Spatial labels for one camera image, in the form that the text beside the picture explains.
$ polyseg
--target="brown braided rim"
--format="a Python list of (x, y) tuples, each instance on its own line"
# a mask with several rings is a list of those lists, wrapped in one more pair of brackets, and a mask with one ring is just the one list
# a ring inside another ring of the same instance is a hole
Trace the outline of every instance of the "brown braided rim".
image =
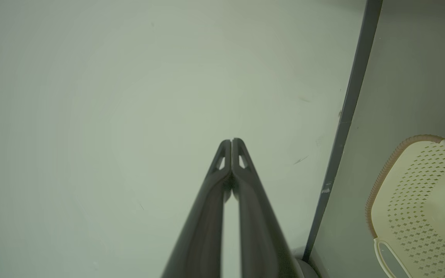
[(375, 180), (374, 187), (370, 191), (369, 200), (367, 200), (367, 204), (365, 206), (365, 217), (367, 218), (367, 225), (369, 226), (369, 230), (374, 239), (377, 238), (377, 234), (375, 232), (374, 225), (372, 223), (372, 206), (374, 204), (375, 198), (377, 197), (377, 194), (379, 193), (380, 186), (386, 179), (386, 176), (391, 170), (392, 166), (394, 166), (394, 163), (397, 161), (399, 156), (401, 156), (401, 153), (403, 153), (403, 151), (413, 143), (420, 141), (431, 141), (439, 144), (442, 140), (444, 140), (444, 138), (428, 134), (413, 136), (404, 140), (401, 144), (399, 144), (396, 150), (391, 154), (391, 156), (385, 163), (384, 167), (382, 168), (382, 171), (380, 171), (379, 176)]

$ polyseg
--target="basket handle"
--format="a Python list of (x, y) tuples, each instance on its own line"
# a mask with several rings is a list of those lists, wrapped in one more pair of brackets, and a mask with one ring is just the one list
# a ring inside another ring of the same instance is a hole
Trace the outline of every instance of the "basket handle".
[(404, 264), (401, 262), (401, 260), (399, 259), (399, 257), (396, 255), (396, 253), (394, 253), (394, 251), (392, 251), (392, 248), (389, 246), (389, 244), (385, 241), (382, 241), (379, 238), (374, 239), (374, 249), (375, 249), (375, 255), (377, 257), (377, 260), (379, 261), (380, 266), (382, 267), (383, 271), (386, 273), (386, 275), (389, 278), (396, 278), (396, 276), (392, 273), (392, 271), (389, 269), (389, 267), (386, 264), (386, 261), (384, 260), (384, 258), (382, 257), (382, 253), (380, 252), (380, 244), (383, 244), (385, 246), (387, 246), (387, 248), (389, 249), (389, 251), (392, 253), (392, 255), (396, 258), (397, 262), (399, 263), (399, 265), (401, 265), (401, 267), (403, 268), (404, 272), (406, 273), (406, 275), (409, 278), (413, 278), (410, 273), (408, 272), (408, 270), (406, 269), (406, 267), (404, 266)]

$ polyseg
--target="gray floor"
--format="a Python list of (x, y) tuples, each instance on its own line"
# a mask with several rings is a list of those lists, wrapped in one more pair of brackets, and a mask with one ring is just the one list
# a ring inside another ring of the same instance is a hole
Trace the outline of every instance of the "gray floor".
[(445, 137), (445, 1), (385, 0), (346, 148), (312, 252), (324, 278), (384, 277), (365, 223), (396, 146)]

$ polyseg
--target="dark gray strip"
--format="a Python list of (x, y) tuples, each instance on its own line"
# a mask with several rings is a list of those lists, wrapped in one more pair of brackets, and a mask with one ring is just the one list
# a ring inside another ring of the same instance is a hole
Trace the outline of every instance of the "dark gray strip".
[(343, 104), (343, 113), (341, 115), (341, 119), (339, 120), (336, 139), (334, 139), (331, 158), (329, 160), (329, 165), (327, 166), (327, 172), (325, 174), (324, 184), (322, 186), (323, 190), (318, 200), (316, 214), (310, 230), (309, 239), (307, 241), (307, 247), (305, 248), (302, 258), (305, 262), (309, 261), (310, 254), (312, 248), (314, 247), (320, 227), (320, 222), (324, 216), (325, 208), (327, 206), (327, 202), (329, 201), (332, 186), (334, 185), (334, 180), (338, 172), (339, 162), (341, 162), (341, 157), (343, 156), (346, 138), (348, 137), (348, 132), (350, 131), (353, 113), (355, 112), (355, 107), (357, 107), (363, 77), (365, 75), (367, 63), (369, 62), (370, 51), (372, 49), (381, 7), (382, 0), (367, 0), (362, 28), (360, 30), (360, 37), (358, 39), (357, 52), (355, 53), (350, 82), (348, 84), (348, 89), (346, 90), (345, 102)]

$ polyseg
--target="laundry basket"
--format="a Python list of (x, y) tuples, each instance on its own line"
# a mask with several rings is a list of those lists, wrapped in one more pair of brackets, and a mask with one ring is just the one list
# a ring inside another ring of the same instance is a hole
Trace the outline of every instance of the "laundry basket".
[(366, 206), (377, 259), (380, 244), (408, 277), (445, 278), (445, 139), (432, 135), (401, 143), (383, 167)]

